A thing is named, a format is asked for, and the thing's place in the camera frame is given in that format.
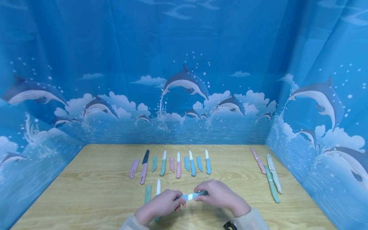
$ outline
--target dolphin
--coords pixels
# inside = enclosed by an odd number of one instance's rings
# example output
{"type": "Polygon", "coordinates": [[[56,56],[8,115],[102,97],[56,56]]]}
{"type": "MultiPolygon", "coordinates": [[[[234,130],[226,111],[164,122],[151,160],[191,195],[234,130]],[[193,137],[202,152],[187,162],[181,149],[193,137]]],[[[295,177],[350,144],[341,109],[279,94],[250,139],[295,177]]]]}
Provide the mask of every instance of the dolphin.
{"type": "Polygon", "coordinates": [[[6,157],[0,162],[0,168],[5,163],[11,162],[11,161],[25,160],[25,159],[27,159],[27,157],[22,156],[22,155],[20,155],[18,153],[8,152],[7,155],[6,155],[6,157]]]}
{"type": "Polygon", "coordinates": [[[111,107],[111,105],[106,100],[100,98],[99,96],[95,96],[95,99],[90,101],[84,107],[84,112],[83,112],[84,117],[86,115],[86,112],[90,109],[100,109],[101,111],[105,113],[112,114],[114,117],[116,117],[116,119],[119,120],[119,116],[117,115],[116,111],[111,107]]]}
{"type": "Polygon", "coordinates": [[[195,111],[194,109],[190,109],[188,112],[186,112],[184,114],[183,117],[185,117],[186,115],[191,115],[191,116],[193,116],[195,118],[201,119],[200,116],[199,116],[199,114],[197,113],[197,111],[195,111]]]}
{"type": "Polygon", "coordinates": [[[351,166],[351,173],[354,178],[364,183],[368,189],[368,158],[366,153],[347,147],[334,147],[324,151],[324,154],[336,156],[336,154],[344,159],[351,166]]]}
{"type": "Polygon", "coordinates": [[[231,95],[230,98],[227,98],[220,102],[213,110],[212,114],[214,114],[218,109],[227,107],[231,112],[240,113],[242,116],[245,115],[245,108],[241,101],[239,101],[234,95],[231,95]]]}
{"type": "Polygon", "coordinates": [[[68,105],[64,96],[55,87],[41,82],[26,81],[16,75],[15,78],[15,84],[1,97],[9,104],[14,105],[25,100],[36,100],[36,102],[46,104],[50,100],[56,100],[68,105]]]}
{"type": "Polygon", "coordinates": [[[189,73],[189,70],[183,65],[183,71],[175,74],[166,81],[162,90],[161,96],[164,96],[169,91],[169,87],[181,86],[186,88],[186,91],[191,95],[198,93],[202,97],[208,100],[208,89],[204,81],[202,81],[196,75],[189,73]]]}
{"type": "Polygon", "coordinates": [[[56,117],[55,121],[54,121],[54,127],[61,125],[61,124],[66,124],[66,123],[80,123],[80,121],[78,121],[77,119],[73,118],[73,119],[68,119],[68,118],[63,118],[63,117],[56,117]]]}
{"type": "Polygon", "coordinates": [[[326,83],[307,85],[295,90],[288,100],[296,100],[297,96],[314,99],[318,103],[318,112],[331,118],[332,130],[340,124],[344,116],[344,107],[332,87],[332,77],[329,77],[326,83]]]}
{"type": "Polygon", "coordinates": [[[139,116],[135,122],[138,122],[138,120],[144,120],[152,124],[152,122],[149,120],[149,118],[146,115],[139,116]]]}
{"type": "Polygon", "coordinates": [[[300,130],[295,134],[305,134],[308,137],[308,140],[312,143],[313,147],[316,148],[316,133],[314,130],[300,130]]]}

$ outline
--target beige sleeve cuff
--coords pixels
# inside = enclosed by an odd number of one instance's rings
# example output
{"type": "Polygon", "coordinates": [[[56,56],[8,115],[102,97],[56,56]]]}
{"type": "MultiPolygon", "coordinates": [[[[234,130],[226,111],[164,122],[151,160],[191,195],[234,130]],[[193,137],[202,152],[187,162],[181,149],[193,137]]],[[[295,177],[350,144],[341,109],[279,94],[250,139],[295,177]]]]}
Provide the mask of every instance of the beige sleeve cuff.
{"type": "Polygon", "coordinates": [[[146,226],[143,226],[138,223],[135,216],[130,216],[120,228],[120,230],[149,230],[146,226]]]}
{"type": "Polygon", "coordinates": [[[251,208],[251,212],[235,218],[234,225],[238,230],[268,230],[266,222],[262,219],[257,209],[251,208]]]}

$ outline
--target pink knife handle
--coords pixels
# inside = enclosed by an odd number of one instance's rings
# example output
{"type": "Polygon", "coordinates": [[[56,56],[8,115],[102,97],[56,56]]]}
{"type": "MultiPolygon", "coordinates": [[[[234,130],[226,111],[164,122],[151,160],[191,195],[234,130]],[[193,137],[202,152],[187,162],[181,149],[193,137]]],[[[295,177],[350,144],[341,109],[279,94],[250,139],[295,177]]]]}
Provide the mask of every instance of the pink knife handle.
{"type": "Polygon", "coordinates": [[[174,168],[174,158],[170,158],[170,170],[172,172],[175,172],[175,168],[174,168]]]}
{"type": "Polygon", "coordinates": [[[132,163],[132,167],[130,168],[130,173],[129,173],[129,178],[133,179],[135,172],[137,171],[138,168],[138,164],[139,164],[139,160],[134,160],[132,163]]]}
{"type": "Polygon", "coordinates": [[[255,160],[258,163],[259,168],[261,169],[262,174],[266,174],[265,166],[262,164],[261,160],[258,158],[258,155],[257,155],[256,151],[253,148],[250,148],[250,149],[253,153],[253,156],[254,156],[255,160]]]}
{"type": "Polygon", "coordinates": [[[139,182],[140,184],[144,184],[144,181],[146,180],[146,174],[147,174],[147,163],[144,163],[141,172],[141,179],[139,182]]]}
{"type": "Polygon", "coordinates": [[[176,178],[179,179],[180,176],[181,176],[181,163],[180,163],[180,161],[178,161],[176,163],[176,178]]]}

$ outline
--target wooden table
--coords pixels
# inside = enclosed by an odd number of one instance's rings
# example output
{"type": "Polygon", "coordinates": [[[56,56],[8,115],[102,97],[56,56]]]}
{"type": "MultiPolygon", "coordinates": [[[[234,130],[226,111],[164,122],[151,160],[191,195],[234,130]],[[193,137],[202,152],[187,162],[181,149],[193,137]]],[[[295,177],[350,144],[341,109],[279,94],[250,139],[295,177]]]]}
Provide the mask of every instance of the wooden table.
{"type": "MultiPolygon", "coordinates": [[[[270,229],[335,229],[295,178],[283,167],[272,151],[262,145],[253,145],[260,159],[267,164],[266,155],[273,157],[283,187],[281,203],[272,199],[266,176],[251,154],[248,145],[88,145],[65,168],[48,189],[27,210],[12,230],[48,229],[114,229],[120,228],[127,217],[144,204],[145,188],[152,185],[156,194],[157,179],[161,190],[167,188],[191,193],[202,181],[216,179],[225,182],[248,203],[257,208],[270,229]],[[139,184],[142,159],[150,150],[146,182],[139,184]],[[212,174],[197,168],[192,177],[184,169],[184,156],[191,150],[193,157],[200,156],[206,169],[204,150],[209,151],[212,174]],[[161,158],[167,150],[166,173],[159,176],[161,158]],[[170,171],[169,159],[181,153],[182,175],[175,178],[170,171]],[[158,165],[151,172],[152,157],[158,165]],[[140,158],[133,180],[128,174],[134,159],[140,158]]],[[[191,201],[178,213],[162,217],[152,229],[223,229],[232,218],[222,211],[191,201]]]]}

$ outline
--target blue backdrop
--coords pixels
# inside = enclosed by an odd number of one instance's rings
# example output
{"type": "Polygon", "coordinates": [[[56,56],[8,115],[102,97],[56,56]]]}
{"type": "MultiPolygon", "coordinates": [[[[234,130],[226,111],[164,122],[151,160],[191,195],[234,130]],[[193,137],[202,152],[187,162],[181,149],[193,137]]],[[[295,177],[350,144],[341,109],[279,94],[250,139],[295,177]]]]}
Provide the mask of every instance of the blue backdrop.
{"type": "Polygon", "coordinates": [[[86,144],[267,144],[368,228],[368,2],[0,0],[0,229],[86,144]]]}

